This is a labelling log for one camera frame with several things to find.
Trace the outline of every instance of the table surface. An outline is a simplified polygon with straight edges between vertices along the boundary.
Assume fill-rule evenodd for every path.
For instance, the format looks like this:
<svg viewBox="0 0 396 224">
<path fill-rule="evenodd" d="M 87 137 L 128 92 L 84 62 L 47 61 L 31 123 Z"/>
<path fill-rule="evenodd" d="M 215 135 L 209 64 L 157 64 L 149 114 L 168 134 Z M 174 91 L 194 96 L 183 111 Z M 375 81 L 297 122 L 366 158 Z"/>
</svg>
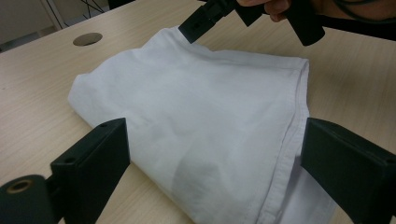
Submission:
<svg viewBox="0 0 396 224">
<path fill-rule="evenodd" d="M 50 176 L 50 163 L 92 128 L 70 107 L 78 74 L 143 46 L 165 27 L 180 25 L 202 3 L 138 0 L 0 54 L 0 185 L 22 175 Z M 80 35 L 98 43 L 77 47 Z M 338 123 L 396 153 L 396 42 L 326 29 L 303 47 L 286 21 L 266 16 L 246 27 L 230 14 L 198 41 L 210 49 L 238 49 L 310 60 L 311 117 Z M 191 223 L 131 164 L 98 223 Z M 341 210 L 334 223 L 352 223 Z"/>
</svg>

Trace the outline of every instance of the folded shirt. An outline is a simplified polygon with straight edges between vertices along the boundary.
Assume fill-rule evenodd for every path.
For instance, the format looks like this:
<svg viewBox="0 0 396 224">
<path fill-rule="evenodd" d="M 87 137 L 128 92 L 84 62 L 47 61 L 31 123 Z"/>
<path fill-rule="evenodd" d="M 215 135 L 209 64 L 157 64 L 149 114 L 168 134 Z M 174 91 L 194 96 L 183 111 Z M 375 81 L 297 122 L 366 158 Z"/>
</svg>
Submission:
<svg viewBox="0 0 396 224">
<path fill-rule="evenodd" d="M 327 223 L 334 202 L 298 163 L 308 67 L 174 27 L 78 76 L 69 102 L 92 127 L 126 118 L 132 162 L 196 223 Z"/>
</svg>

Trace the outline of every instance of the human hand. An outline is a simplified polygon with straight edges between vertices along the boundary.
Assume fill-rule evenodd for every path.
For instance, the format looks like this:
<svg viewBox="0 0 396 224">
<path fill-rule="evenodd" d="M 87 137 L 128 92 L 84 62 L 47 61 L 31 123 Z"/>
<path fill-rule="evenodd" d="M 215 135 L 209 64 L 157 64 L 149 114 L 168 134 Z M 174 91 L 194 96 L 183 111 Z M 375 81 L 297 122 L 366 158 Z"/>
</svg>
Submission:
<svg viewBox="0 0 396 224">
<path fill-rule="evenodd" d="M 284 12 L 290 7 L 292 0 L 237 0 L 243 7 L 257 6 L 264 4 L 265 11 L 270 15 L 272 21 L 282 21 L 286 19 Z M 310 0 L 311 4 L 319 15 L 338 19 L 352 19 L 341 10 L 333 0 Z M 373 21 L 382 21 L 396 18 L 396 0 L 375 0 L 370 3 L 349 6 L 348 9 L 360 17 Z"/>
</svg>

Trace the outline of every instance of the finger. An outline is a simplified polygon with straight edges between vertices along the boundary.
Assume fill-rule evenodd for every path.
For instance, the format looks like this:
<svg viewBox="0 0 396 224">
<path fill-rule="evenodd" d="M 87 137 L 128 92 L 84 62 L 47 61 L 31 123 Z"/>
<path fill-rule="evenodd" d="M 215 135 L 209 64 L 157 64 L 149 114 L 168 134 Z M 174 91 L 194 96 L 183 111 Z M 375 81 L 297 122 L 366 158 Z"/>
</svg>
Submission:
<svg viewBox="0 0 396 224">
<path fill-rule="evenodd" d="M 286 16 L 283 13 L 279 13 L 279 14 L 270 15 L 270 18 L 271 18 L 271 21 L 279 22 L 279 21 L 285 20 Z"/>
<path fill-rule="evenodd" d="M 237 0 L 238 4 L 241 5 L 242 7 L 253 7 L 264 4 L 269 1 L 271 0 Z"/>
<path fill-rule="evenodd" d="M 270 15 L 275 15 L 286 11 L 289 7 L 290 0 L 273 0 L 265 3 L 264 10 Z"/>
</svg>

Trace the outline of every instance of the white cloth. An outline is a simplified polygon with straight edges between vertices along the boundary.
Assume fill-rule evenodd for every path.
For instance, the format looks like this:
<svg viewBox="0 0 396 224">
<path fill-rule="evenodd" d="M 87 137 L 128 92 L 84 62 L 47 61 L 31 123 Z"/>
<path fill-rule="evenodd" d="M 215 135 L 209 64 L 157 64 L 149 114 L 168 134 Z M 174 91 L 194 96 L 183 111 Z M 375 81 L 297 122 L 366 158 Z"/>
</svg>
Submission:
<svg viewBox="0 0 396 224">
<path fill-rule="evenodd" d="M 307 76 L 305 59 L 210 51 L 175 27 L 78 76 L 69 102 L 92 127 L 126 118 L 131 160 L 194 222 L 285 223 L 297 210 L 284 202 L 301 200 L 285 196 L 308 117 Z M 328 221 L 327 194 L 305 203 L 315 209 L 302 220 Z"/>
</svg>

